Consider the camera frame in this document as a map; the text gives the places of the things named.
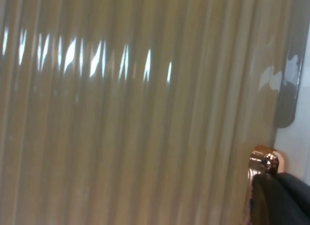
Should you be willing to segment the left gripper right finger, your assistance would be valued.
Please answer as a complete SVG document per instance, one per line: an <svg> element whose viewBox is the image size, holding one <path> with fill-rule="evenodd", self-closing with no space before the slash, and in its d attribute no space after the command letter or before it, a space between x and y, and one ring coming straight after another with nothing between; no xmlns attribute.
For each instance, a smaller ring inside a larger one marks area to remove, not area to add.
<svg viewBox="0 0 310 225"><path fill-rule="evenodd" d="M275 176L276 225L308 225L310 223L310 187L288 173Z"/></svg>

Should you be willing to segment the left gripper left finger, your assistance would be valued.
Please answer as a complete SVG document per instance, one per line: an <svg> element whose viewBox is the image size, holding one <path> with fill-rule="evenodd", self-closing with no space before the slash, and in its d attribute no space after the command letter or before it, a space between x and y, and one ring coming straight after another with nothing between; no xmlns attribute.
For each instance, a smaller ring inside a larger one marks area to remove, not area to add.
<svg viewBox="0 0 310 225"><path fill-rule="evenodd" d="M290 202L291 197L272 175L256 175L252 182L251 223L287 225L291 221Z"/></svg>

